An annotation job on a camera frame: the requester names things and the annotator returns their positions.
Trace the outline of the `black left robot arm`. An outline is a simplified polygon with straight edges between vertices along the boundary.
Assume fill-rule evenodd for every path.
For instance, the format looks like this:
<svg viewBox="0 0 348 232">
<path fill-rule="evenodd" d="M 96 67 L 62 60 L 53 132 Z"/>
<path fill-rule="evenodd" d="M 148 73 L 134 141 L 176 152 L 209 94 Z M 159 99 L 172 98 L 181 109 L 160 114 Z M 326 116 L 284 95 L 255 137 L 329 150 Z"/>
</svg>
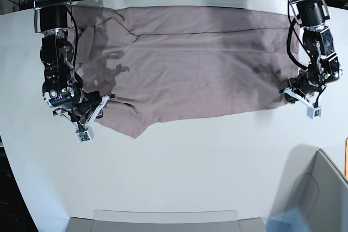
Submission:
<svg viewBox="0 0 348 232">
<path fill-rule="evenodd" d="M 290 103 L 300 101 L 310 109 L 318 110 L 320 100 L 310 103 L 309 98 L 317 93 L 321 95 L 328 83 L 339 80 L 341 68 L 334 49 L 333 37 L 326 21 L 330 19 L 325 0 L 287 0 L 288 10 L 294 18 L 290 19 L 287 38 L 287 53 L 290 60 L 300 68 L 295 78 L 288 79 L 280 91 Z M 303 29 L 300 45 L 309 56 L 307 66 L 298 62 L 290 50 L 295 27 Z"/>
</svg>

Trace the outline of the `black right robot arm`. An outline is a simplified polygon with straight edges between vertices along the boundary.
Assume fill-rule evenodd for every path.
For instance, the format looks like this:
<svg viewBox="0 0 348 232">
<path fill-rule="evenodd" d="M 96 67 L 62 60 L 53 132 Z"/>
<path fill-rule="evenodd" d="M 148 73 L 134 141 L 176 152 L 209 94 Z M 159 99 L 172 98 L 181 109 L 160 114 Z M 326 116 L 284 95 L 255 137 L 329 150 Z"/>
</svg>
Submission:
<svg viewBox="0 0 348 232">
<path fill-rule="evenodd" d="M 110 96 L 99 92 L 87 93 L 76 72 L 78 36 L 68 40 L 69 30 L 78 33 L 72 14 L 73 0 L 33 0 L 34 29 L 42 34 L 40 59 L 44 66 L 42 95 L 54 115 L 65 117 L 85 134 L 92 122 L 102 116 Z"/>
</svg>

